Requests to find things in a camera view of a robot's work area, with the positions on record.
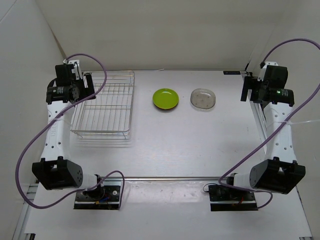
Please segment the clear ribbed glass plate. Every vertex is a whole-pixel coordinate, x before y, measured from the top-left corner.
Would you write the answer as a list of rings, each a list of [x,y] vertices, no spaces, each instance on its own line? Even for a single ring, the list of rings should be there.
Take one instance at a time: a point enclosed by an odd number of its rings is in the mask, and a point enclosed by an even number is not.
[[[213,91],[204,88],[197,88],[190,95],[190,102],[195,106],[215,106],[216,95]]]

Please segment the clear bumpy glass plate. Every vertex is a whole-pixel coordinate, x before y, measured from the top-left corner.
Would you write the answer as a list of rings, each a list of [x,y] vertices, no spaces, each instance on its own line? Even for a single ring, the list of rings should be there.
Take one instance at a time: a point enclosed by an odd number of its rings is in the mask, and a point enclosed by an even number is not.
[[[203,112],[209,112],[212,111],[215,106],[214,105],[209,105],[209,106],[197,106],[197,105],[192,105],[192,107],[196,110],[196,111],[203,111]]]

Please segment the green plate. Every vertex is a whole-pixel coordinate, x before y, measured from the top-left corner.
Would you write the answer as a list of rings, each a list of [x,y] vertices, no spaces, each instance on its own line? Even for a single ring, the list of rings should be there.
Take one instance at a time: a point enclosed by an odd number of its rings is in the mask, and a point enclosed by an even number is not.
[[[176,107],[179,103],[179,95],[170,88],[161,88],[154,92],[152,102],[155,106],[163,109]]]

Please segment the orange plate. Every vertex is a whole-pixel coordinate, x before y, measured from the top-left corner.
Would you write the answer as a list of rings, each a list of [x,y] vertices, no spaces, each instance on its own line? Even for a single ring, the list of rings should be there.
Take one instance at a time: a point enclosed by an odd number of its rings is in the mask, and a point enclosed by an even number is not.
[[[162,112],[170,112],[173,111],[176,107],[171,107],[171,108],[160,108],[158,106],[155,107],[157,110],[162,111]]]

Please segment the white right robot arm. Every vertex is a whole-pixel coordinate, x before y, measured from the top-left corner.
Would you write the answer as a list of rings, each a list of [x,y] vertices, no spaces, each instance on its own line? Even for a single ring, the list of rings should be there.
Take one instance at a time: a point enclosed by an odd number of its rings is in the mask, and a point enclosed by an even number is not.
[[[288,69],[276,62],[267,62],[258,77],[246,76],[241,100],[260,104],[265,118],[266,144],[264,160],[249,173],[232,173],[224,193],[238,199],[243,190],[288,194],[305,176],[306,168],[297,163],[293,148],[292,128],[287,117],[293,112],[294,92],[286,89]]]

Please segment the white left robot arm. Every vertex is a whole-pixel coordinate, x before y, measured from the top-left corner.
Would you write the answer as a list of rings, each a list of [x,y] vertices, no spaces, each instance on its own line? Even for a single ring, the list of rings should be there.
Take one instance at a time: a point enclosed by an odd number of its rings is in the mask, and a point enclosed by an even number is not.
[[[54,123],[46,133],[40,161],[32,164],[32,173],[46,190],[83,188],[93,200],[100,200],[105,194],[104,186],[98,183],[96,175],[84,173],[70,155],[75,111],[72,104],[95,92],[92,78],[84,80],[79,60],[56,65],[55,72],[56,78],[46,91],[48,121]]]

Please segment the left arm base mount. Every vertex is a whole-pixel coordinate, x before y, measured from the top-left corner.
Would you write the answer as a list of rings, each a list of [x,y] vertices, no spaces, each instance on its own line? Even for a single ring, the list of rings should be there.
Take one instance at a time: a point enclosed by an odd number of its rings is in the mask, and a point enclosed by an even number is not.
[[[119,210],[122,197],[121,183],[104,183],[91,191],[77,193],[74,210]]]

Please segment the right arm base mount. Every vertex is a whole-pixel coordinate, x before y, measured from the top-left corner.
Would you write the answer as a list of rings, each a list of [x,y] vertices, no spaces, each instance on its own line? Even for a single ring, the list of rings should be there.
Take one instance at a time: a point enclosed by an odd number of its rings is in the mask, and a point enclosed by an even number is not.
[[[254,193],[225,187],[216,183],[203,186],[203,192],[209,194],[211,212],[257,211]]]

